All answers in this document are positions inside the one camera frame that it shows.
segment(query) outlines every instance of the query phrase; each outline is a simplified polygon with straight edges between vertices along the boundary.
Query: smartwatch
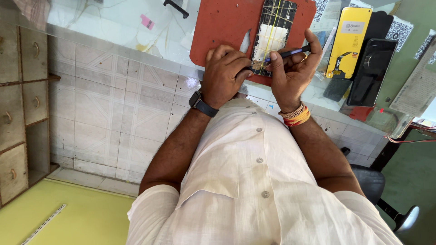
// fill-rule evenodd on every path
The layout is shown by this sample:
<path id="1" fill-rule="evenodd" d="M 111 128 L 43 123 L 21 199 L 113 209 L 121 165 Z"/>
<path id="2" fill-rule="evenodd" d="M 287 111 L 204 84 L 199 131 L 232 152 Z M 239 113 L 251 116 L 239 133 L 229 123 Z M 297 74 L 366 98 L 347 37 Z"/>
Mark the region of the smartwatch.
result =
<path id="1" fill-rule="evenodd" d="M 191 106 L 191 108 L 198 109 L 209 117 L 215 117 L 215 115 L 218 113 L 217 109 L 210 107 L 201 100 L 201 93 L 199 91 L 195 91 L 192 97 L 189 99 L 189 106 Z"/>

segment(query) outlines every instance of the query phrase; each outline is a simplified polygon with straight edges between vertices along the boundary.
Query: screwdriver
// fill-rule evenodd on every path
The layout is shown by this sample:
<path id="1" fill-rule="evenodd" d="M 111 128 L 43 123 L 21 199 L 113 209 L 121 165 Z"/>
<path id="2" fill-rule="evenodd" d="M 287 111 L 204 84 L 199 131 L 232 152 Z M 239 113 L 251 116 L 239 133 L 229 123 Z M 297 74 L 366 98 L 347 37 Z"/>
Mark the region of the screwdriver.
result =
<path id="1" fill-rule="evenodd" d="M 310 44 L 308 44 L 308 45 L 306 45 L 306 46 L 304 46 L 302 48 L 296 49 L 296 50 L 283 52 L 283 53 L 280 54 L 280 56 L 282 56 L 282 58 L 287 58 L 287 57 L 289 57 L 289 56 L 291 56 L 293 54 L 300 53 L 300 52 L 307 52 L 307 51 L 310 52 Z M 271 58 L 266 58 L 263 61 L 258 61 L 256 63 L 252 63 L 252 65 L 263 63 L 263 62 L 269 62 L 269 61 L 271 61 Z"/>

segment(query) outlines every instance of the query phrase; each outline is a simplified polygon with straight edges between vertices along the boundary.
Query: pink sticker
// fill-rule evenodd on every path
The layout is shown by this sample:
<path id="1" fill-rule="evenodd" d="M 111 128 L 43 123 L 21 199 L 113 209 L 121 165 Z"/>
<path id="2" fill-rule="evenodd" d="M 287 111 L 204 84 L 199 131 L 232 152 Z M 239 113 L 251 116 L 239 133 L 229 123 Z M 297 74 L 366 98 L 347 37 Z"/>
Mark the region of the pink sticker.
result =
<path id="1" fill-rule="evenodd" d="M 141 14 L 141 19 L 142 19 L 141 24 L 143 24 L 149 30 L 151 30 L 153 28 L 154 22 L 152 22 L 149 18 L 147 18 L 147 16 Z"/>

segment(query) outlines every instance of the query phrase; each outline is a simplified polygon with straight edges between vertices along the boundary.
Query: hand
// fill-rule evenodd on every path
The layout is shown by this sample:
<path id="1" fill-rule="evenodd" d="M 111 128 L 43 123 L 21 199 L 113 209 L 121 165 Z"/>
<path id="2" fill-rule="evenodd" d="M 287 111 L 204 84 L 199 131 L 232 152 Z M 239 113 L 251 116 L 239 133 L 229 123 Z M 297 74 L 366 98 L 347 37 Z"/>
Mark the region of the hand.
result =
<path id="1" fill-rule="evenodd" d="M 251 61 L 240 51 L 227 45 L 209 50 L 201 84 L 202 100 L 214 109 L 220 108 L 239 90 L 244 80 L 253 75 Z"/>
<path id="2" fill-rule="evenodd" d="M 271 51 L 269 54 L 271 64 L 266 70 L 272 71 L 272 94 L 283 113 L 293 112 L 301 105 L 301 94 L 312 80 L 323 52 L 318 38 L 309 29 L 304 31 L 304 36 L 311 50 L 306 59 L 304 53 L 284 59 L 279 55 L 281 52 L 297 48 L 284 48 L 279 52 Z"/>

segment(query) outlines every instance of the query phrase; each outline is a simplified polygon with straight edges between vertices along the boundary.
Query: shirt pocket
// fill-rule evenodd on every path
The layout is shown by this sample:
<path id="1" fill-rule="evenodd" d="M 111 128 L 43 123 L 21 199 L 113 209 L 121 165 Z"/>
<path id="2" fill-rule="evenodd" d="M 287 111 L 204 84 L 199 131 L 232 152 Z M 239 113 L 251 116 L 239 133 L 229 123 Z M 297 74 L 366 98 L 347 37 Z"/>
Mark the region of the shirt pocket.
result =
<path id="1" fill-rule="evenodd" d="M 197 191 L 208 191 L 230 198 L 238 198 L 239 173 L 236 143 L 209 146 L 198 155 L 191 163 L 176 209 Z"/>

